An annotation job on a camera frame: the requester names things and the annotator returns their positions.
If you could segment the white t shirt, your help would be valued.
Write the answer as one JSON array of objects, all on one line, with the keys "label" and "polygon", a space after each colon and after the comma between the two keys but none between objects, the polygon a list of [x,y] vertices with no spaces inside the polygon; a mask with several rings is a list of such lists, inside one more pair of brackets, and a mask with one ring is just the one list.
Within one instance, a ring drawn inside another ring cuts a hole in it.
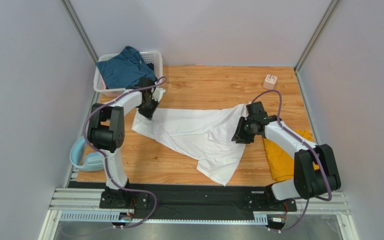
[{"label": "white t shirt", "polygon": [[224,109],[158,108],[151,120],[136,113],[132,130],[167,148],[197,160],[196,169],[226,186],[245,152],[232,138],[245,104]]}]

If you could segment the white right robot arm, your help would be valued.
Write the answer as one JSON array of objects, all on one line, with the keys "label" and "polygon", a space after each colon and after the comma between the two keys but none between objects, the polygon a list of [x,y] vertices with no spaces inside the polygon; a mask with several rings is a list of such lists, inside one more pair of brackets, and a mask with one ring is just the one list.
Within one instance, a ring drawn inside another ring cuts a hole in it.
[{"label": "white right robot arm", "polygon": [[288,199],[322,199],[331,195],[342,183],[333,149],[328,144],[318,145],[298,135],[277,115],[268,115],[263,104],[246,105],[246,117],[240,117],[232,141],[250,144],[255,136],[272,141],[293,159],[293,177],[266,187],[272,202]]}]

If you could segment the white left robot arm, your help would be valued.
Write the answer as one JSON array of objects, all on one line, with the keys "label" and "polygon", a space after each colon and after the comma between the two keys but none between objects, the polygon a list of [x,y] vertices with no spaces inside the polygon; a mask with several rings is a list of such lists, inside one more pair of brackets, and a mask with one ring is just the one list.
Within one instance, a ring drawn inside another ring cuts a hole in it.
[{"label": "white left robot arm", "polygon": [[128,187],[129,179],[122,162],[125,116],[136,109],[142,117],[151,120],[165,93],[160,86],[166,81],[165,76],[156,81],[142,77],[137,85],[127,88],[113,100],[92,106],[83,125],[83,137],[103,158],[106,194],[126,199],[134,192]]}]

